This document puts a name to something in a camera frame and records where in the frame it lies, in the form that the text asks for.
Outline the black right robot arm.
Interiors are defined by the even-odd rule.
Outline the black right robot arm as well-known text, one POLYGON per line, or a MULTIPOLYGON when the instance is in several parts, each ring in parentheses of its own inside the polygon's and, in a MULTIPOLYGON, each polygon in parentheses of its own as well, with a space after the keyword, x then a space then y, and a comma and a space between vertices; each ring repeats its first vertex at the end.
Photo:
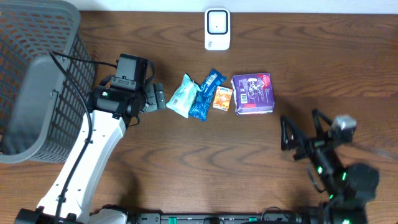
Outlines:
POLYGON ((309 159, 323 188, 313 175, 310 179, 320 193, 328 193, 329 201, 307 208, 302 223, 367 223, 366 204, 376 198, 379 171, 367 164, 344 166, 336 148, 353 142, 357 122, 344 114, 329 118, 320 110, 312 110, 316 136, 307 137, 286 116, 280 117, 281 149, 295 150, 294 159, 309 159))

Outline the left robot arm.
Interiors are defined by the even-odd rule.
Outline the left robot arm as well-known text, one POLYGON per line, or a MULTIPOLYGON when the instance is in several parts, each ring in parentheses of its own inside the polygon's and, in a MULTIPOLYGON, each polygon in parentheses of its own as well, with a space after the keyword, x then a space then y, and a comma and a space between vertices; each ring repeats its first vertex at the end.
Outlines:
POLYGON ((16 223, 132 223, 117 205, 91 214, 96 187, 113 149, 141 113, 165 108, 162 84, 136 90, 98 86, 87 102, 88 114, 60 174, 35 210, 20 209, 16 223))

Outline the blue snack wrapper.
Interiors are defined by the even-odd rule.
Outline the blue snack wrapper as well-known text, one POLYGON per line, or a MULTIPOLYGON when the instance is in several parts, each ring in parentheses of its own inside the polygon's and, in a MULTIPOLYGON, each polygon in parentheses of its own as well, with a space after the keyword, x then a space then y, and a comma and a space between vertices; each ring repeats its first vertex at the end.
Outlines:
POLYGON ((197 93, 196 100, 190 108, 189 115, 201 121, 206 121, 210 103, 213 99, 215 90, 226 81, 226 77, 216 69, 212 69, 203 83, 200 85, 200 92, 197 93))

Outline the purple noodle packet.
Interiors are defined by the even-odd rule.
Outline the purple noodle packet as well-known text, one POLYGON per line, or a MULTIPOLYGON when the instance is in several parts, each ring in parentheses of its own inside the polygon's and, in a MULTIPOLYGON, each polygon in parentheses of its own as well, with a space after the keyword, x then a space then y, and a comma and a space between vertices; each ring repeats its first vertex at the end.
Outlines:
POLYGON ((273 112, 275 99, 270 73, 235 75, 231 84, 237 115, 273 112))

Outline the grey plastic mesh basket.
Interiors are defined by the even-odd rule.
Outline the grey plastic mesh basket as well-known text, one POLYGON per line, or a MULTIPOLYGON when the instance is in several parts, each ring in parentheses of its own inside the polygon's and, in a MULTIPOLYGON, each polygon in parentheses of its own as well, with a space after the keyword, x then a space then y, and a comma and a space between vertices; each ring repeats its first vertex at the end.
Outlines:
POLYGON ((1 2, 1 162, 67 159, 95 66, 66 1, 1 2))

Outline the orange tissue packet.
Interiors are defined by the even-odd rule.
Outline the orange tissue packet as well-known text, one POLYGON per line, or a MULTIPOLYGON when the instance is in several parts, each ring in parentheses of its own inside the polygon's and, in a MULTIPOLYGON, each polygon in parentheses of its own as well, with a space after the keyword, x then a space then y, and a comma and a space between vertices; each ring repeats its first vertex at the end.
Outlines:
POLYGON ((228 111, 232 94, 232 89, 218 86, 213 100, 213 107, 219 110, 228 111))

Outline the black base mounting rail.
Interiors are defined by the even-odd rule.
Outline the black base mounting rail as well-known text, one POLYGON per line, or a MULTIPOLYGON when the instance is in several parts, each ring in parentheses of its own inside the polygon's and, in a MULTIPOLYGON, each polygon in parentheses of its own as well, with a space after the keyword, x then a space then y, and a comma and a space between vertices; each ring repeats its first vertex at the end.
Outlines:
POLYGON ((364 211, 332 210, 325 214, 318 207, 304 207, 298 211, 269 207, 262 213, 252 214, 166 214, 133 213, 115 206, 103 207, 90 217, 90 223, 132 224, 235 224, 235 223, 335 223, 366 224, 364 211))

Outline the white barcode scanner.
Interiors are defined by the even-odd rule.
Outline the white barcode scanner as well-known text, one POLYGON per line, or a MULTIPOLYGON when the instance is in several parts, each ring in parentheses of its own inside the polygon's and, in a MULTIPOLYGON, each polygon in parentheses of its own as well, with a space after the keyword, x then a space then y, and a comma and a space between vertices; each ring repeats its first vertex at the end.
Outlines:
POLYGON ((231 15, 224 8, 205 11, 205 49, 228 50, 231 43, 231 15))

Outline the mint green wipes packet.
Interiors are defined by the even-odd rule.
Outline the mint green wipes packet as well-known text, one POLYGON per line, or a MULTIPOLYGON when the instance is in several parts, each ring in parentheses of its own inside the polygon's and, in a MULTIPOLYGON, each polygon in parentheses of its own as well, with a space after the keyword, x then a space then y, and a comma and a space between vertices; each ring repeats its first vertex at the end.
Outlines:
POLYGON ((176 89, 169 102, 166 103, 166 107, 184 118, 188 118, 198 92, 201 92, 200 86, 185 73, 181 85, 176 89))

